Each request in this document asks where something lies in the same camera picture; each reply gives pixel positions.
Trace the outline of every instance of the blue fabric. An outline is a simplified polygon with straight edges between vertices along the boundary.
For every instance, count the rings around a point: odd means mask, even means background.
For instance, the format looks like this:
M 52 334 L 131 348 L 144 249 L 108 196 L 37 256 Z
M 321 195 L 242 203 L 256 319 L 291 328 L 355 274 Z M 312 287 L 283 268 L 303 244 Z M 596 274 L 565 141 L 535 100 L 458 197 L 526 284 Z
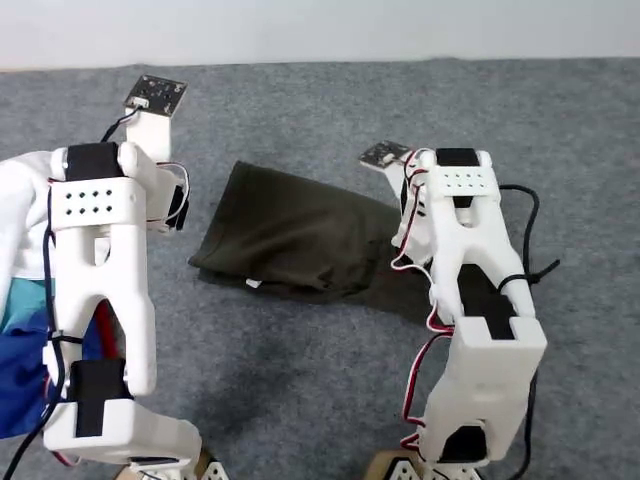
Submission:
M 47 315 L 41 309 L 12 321 L 0 335 L 0 438 L 31 431 L 42 413 L 46 368 Z M 84 359 L 102 358 L 102 344 L 91 320 L 82 345 Z
M 0 322 L 0 333 L 28 319 L 44 306 L 44 280 L 13 278 L 4 307 L 4 316 Z

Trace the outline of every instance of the olive green cloth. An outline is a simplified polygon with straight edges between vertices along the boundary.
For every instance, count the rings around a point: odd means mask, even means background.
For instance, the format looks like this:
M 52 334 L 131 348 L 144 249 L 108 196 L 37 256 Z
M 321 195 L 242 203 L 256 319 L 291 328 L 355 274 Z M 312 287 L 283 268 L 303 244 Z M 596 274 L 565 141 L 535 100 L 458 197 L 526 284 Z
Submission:
M 238 162 L 189 263 L 211 283 L 422 321 L 426 279 L 389 266 L 399 220 L 397 209 L 362 195 Z M 250 287 L 248 278 L 262 283 Z

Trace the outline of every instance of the teal fabric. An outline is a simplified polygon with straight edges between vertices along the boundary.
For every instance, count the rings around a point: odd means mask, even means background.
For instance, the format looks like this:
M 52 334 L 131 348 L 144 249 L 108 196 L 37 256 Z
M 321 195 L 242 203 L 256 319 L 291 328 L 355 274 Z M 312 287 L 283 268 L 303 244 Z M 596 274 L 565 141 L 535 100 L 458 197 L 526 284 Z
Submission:
M 4 316 L 0 323 L 0 334 L 15 327 L 44 307 L 44 280 L 12 279 Z

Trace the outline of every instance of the white wire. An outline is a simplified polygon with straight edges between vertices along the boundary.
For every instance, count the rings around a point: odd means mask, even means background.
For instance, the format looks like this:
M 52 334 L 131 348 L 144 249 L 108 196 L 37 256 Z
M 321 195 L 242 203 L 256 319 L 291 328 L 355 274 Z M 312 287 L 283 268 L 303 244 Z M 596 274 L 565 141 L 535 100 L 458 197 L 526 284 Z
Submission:
M 180 206 L 176 209 L 175 212 L 169 214 L 165 218 L 157 218 L 157 219 L 154 219 L 154 220 L 147 220 L 148 222 L 168 222 L 169 220 L 171 220 L 171 219 L 177 217 L 178 215 L 180 215 L 180 212 L 182 212 L 182 209 L 187 204 L 187 200 L 189 199 L 189 194 L 191 193 L 191 183 L 189 182 L 189 172 L 184 167 L 184 165 L 182 165 L 180 163 L 176 163 L 176 162 L 163 162 L 163 163 L 158 163 L 158 167 L 160 167 L 160 168 L 163 168 L 163 167 L 178 167 L 180 170 L 182 170 L 182 173 L 183 173 L 183 176 L 184 176 L 184 193 L 182 194 L 182 202 L 180 203 Z

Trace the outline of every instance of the white wall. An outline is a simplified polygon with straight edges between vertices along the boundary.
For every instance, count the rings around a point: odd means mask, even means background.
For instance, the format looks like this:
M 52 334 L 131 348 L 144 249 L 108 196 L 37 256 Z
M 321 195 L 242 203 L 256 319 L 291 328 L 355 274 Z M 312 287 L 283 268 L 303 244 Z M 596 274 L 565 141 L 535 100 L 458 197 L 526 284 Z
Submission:
M 640 56 L 639 0 L 0 0 L 0 68 Z

